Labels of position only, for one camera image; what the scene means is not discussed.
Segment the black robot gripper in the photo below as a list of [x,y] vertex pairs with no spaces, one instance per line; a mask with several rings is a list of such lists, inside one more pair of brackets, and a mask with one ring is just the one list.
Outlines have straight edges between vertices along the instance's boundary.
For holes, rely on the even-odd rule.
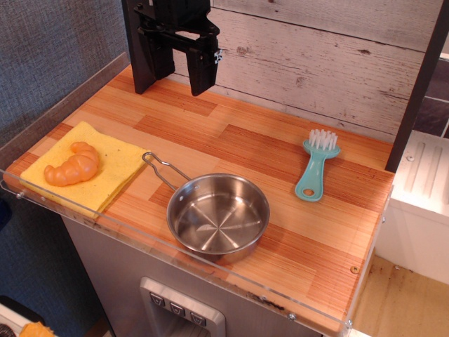
[[[144,26],[173,32],[189,32],[200,37],[189,42],[187,69],[193,96],[201,95],[213,87],[217,78],[222,50],[218,46],[220,29],[208,19],[210,1],[172,0],[138,3],[134,11]],[[140,43],[149,71],[154,80],[160,80],[175,71],[173,49],[166,45],[157,32],[138,30]]]

